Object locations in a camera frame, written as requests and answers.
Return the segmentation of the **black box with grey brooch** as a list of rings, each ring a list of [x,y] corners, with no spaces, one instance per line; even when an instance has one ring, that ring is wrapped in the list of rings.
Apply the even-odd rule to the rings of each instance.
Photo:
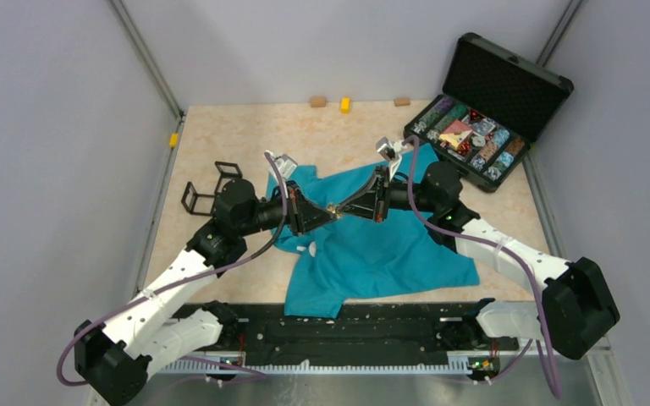
[[[218,170],[218,182],[214,189],[214,194],[219,195],[226,183],[237,178],[243,178],[243,173],[237,163],[215,161],[214,165]]]

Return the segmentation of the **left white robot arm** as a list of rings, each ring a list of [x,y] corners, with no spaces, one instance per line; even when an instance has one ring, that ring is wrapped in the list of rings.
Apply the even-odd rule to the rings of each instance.
[[[219,275],[255,260],[276,240],[272,236],[247,255],[245,237],[267,230],[281,234],[285,228],[303,234],[335,218],[308,200],[292,180],[298,167],[295,160],[270,151],[265,157],[276,195],[259,199],[249,181],[240,175],[229,178],[214,196],[208,221],[154,282],[120,309],[76,328],[57,365],[63,384],[69,383],[63,375],[65,357],[72,354],[83,384],[107,405],[126,405],[163,367],[188,353],[209,345],[221,350],[234,345],[238,328],[219,302],[206,304],[181,321],[170,319]]]

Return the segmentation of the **round grey yellow brooch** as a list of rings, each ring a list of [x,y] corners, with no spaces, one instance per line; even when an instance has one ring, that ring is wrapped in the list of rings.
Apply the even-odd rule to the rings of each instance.
[[[315,257],[317,254],[317,244],[315,241],[310,242],[308,245],[298,245],[296,250],[302,255],[309,255]]]

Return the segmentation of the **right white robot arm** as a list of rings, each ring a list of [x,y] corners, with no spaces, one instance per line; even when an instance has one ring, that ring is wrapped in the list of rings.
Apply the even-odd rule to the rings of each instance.
[[[382,138],[376,150],[385,163],[335,206],[336,214],[382,222],[390,210],[412,211],[435,242],[492,267],[533,296],[532,304],[484,304],[462,326],[469,346],[486,348],[495,338],[517,337],[578,360],[619,323],[619,309],[595,261],[555,257],[499,231],[460,200],[460,173],[448,162],[432,162],[417,177],[417,137]]]

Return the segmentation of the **teal t-shirt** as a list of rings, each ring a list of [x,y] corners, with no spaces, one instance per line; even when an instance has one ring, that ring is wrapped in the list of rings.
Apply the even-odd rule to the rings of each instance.
[[[315,241],[315,257],[298,245]],[[409,210],[376,223],[344,216],[302,236],[285,228],[275,247],[299,255],[284,301],[285,315],[334,318],[347,299],[376,299],[438,288],[476,286],[473,259],[436,244]]]

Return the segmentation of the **black box with pink brooch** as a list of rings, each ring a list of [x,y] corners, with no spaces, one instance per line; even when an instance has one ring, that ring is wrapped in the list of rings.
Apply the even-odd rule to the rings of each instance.
[[[189,181],[185,185],[180,203],[185,211],[192,216],[212,217],[217,197],[218,194],[215,191],[210,194],[198,192],[195,185]]]

